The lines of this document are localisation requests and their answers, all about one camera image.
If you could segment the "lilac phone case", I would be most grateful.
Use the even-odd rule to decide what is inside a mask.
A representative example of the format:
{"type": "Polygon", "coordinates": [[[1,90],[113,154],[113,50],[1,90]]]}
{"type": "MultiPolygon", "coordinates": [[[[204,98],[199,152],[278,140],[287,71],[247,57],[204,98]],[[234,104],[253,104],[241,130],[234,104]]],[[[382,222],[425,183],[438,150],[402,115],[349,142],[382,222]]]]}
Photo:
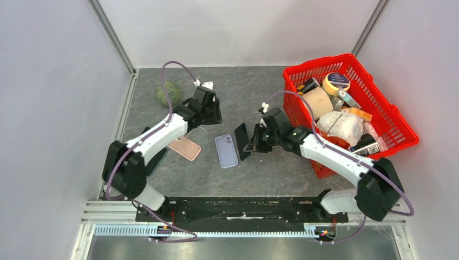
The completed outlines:
{"type": "Polygon", "coordinates": [[[234,142],[230,134],[221,135],[215,138],[215,145],[218,153],[220,166],[230,168],[238,165],[238,157],[234,142]]]}

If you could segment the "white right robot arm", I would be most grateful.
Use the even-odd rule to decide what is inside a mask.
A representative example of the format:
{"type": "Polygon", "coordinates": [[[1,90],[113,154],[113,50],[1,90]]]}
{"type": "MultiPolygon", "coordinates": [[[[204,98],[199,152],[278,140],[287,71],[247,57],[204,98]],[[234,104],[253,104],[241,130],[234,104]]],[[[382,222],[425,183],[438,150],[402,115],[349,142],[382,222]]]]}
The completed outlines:
{"type": "Polygon", "coordinates": [[[246,150],[268,153],[274,146],[318,162],[348,180],[354,187],[324,191],[312,207],[316,220],[325,222],[341,212],[361,212],[382,221],[399,201],[403,186],[392,162],[351,153],[318,136],[305,126],[294,127],[279,108],[259,109],[261,120],[246,150]]]}

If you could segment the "red plastic basket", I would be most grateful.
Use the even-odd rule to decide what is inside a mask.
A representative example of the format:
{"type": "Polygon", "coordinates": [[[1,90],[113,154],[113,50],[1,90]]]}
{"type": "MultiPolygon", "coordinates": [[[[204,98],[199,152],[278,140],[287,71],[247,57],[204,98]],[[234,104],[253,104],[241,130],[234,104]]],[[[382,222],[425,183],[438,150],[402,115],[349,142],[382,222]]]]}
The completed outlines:
{"type": "Polygon", "coordinates": [[[352,54],[321,57],[287,67],[283,71],[285,90],[294,91],[311,77],[319,82],[329,73],[344,74],[350,80],[349,94],[363,111],[372,114],[371,124],[388,149],[370,155],[371,159],[390,157],[419,143],[417,134],[405,121],[397,106],[391,104],[373,82],[373,77],[352,54]]]}

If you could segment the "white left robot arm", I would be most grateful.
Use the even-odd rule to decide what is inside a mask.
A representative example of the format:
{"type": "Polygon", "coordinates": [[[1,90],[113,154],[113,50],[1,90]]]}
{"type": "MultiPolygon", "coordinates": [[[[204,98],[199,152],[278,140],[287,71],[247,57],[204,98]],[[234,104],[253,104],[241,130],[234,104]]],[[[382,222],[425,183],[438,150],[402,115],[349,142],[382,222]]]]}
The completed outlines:
{"type": "Polygon", "coordinates": [[[129,200],[149,208],[157,221],[168,218],[170,207],[166,197],[147,183],[151,160],[169,143],[201,125],[222,122],[220,100],[212,82],[198,86],[194,95],[173,108],[159,124],[125,143],[114,141],[108,148],[102,179],[129,200]]]}

